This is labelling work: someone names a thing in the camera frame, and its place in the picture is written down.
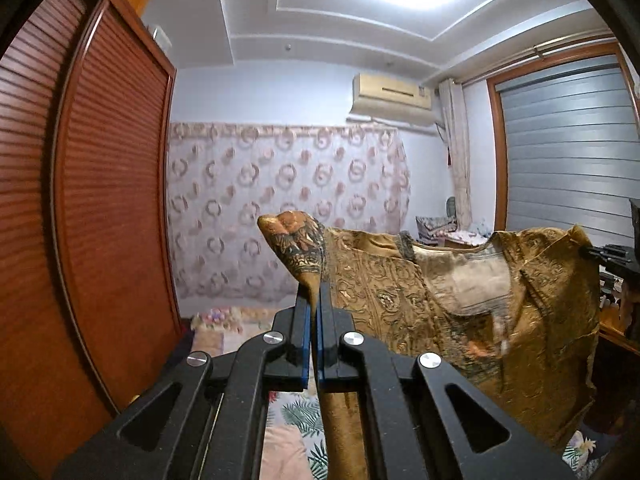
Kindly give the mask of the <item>golden brown patterned shirt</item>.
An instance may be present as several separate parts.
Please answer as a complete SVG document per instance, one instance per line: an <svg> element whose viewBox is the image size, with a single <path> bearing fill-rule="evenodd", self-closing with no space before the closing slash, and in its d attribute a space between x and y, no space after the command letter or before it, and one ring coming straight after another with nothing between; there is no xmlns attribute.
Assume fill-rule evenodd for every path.
<svg viewBox="0 0 640 480"><path fill-rule="evenodd" d="M390 351L438 354L563 454L596 394L599 272L582 228L498 231L452 249L325 226L299 210L257 225L312 304L328 294Z"/></svg>

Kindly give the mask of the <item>beige wall air conditioner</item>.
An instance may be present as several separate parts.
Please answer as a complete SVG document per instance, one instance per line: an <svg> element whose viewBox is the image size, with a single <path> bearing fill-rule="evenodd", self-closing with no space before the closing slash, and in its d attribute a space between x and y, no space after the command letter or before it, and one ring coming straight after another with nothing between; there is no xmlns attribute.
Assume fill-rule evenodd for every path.
<svg viewBox="0 0 640 480"><path fill-rule="evenodd" d="M350 112L426 127L439 121L432 97L432 90L420 84L360 73L352 80Z"/></svg>

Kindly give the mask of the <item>grey window roller blind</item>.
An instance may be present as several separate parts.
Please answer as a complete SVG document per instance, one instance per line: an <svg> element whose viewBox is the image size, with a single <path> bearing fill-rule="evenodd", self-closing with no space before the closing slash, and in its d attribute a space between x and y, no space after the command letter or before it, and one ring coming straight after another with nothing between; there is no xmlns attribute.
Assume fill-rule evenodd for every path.
<svg viewBox="0 0 640 480"><path fill-rule="evenodd" d="M614 54L498 84L508 199L506 228L581 226L593 245L634 242L639 129Z"/></svg>

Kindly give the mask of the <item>beige tied window curtain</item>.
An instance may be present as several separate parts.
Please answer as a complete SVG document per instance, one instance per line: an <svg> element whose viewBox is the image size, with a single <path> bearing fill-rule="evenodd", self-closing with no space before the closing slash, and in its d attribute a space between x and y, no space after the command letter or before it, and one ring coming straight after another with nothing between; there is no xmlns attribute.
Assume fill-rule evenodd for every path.
<svg viewBox="0 0 640 480"><path fill-rule="evenodd" d="M438 85L438 91L451 160L458 227L467 230L473 217L469 124L462 85L457 84L453 79L446 79Z"/></svg>

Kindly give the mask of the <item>floral bedspread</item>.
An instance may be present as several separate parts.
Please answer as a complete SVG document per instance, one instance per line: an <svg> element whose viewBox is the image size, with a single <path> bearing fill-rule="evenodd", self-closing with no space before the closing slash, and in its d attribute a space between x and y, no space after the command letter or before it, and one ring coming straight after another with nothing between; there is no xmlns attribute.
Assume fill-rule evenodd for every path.
<svg viewBox="0 0 640 480"><path fill-rule="evenodd" d="M191 351L212 358L235 352L245 341L271 330L278 307L220 307L191 318L194 333Z"/></svg>

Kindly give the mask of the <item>palm leaf print cloth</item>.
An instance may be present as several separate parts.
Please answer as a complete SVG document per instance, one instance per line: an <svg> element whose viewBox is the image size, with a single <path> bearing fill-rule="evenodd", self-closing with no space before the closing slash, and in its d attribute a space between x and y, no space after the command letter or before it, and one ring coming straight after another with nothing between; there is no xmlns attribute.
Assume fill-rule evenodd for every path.
<svg viewBox="0 0 640 480"><path fill-rule="evenodd" d="M261 479L328 478L323 422L313 392L270 392Z"/></svg>

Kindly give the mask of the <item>red-brown louvered wardrobe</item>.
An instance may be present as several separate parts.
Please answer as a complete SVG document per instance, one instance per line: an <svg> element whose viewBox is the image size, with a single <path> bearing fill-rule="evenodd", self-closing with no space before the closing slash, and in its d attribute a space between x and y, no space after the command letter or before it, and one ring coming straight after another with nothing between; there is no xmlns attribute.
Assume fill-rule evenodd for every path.
<svg viewBox="0 0 640 480"><path fill-rule="evenodd" d="M1 474L47 479L177 344L175 67L127 0L1 6Z"/></svg>

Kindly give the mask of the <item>brown wooden sideboard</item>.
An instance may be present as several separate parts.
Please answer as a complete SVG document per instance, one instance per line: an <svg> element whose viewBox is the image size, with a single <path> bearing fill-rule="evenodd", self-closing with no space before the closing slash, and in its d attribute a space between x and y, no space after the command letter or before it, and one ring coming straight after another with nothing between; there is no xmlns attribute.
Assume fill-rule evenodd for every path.
<svg viewBox="0 0 640 480"><path fill-rule="evenodd" d="M626 330L631 326L630 314L624 313L618 304L605 304L599 313L599 323L600 335L604 339L635 356L639 355L638 342L625 336Z"/></svg>

